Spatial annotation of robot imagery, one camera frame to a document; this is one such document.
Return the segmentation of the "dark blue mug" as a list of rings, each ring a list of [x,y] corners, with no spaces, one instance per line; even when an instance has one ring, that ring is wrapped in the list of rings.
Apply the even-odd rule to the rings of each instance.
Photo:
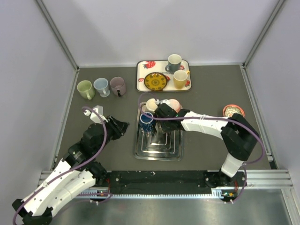
[[[139,126],[143,132],[156,134],[156,122],[152,117],[154,116],[150,112],[145,112],[140,115]]]

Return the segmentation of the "pink mug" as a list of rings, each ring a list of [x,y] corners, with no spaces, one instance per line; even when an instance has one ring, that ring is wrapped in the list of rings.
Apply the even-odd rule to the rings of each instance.
[[[181,110],[181,105],[176,99],[169,99],[168,105],[177,113]]]

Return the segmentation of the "cream white mug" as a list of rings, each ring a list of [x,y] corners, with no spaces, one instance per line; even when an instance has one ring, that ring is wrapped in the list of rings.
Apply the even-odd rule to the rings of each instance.
[[[155,98],[151,98],[146,102],[146,110],[148,112],[154,113],[155,110],[158,108],[159,100]]]

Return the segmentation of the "mauve purple mug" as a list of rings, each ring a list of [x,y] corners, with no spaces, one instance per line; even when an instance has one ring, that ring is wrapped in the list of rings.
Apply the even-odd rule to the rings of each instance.
[[[122,77],[112,78],[110,80],[110,86],[113,93],[118,97],[121,97],[126,93],[126,84]]]

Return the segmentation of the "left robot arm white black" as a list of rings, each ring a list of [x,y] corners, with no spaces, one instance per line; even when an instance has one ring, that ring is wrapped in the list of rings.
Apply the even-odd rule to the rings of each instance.
[[[112,116],[91,124],[72,145],[52,173],[29,196],[12,206],[25,225],[48,225],[59,211],[84,190],[106,182],[106,170],[95,155],[110,141],[121,138],[129,124]]]

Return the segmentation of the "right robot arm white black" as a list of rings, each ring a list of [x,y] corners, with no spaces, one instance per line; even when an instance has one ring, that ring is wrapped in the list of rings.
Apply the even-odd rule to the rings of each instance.
[[[248,161],[257,142],[257,131],[240,114],[231,117],[212,117],[197,114],[187,109],[176,112],[166,103],[162,103],[154,112],[163,132],[175,130],[199,132],[223,140],[228,154],[218,173],[207,173],[207,186],[231,185],[236,180],[236,173]]]

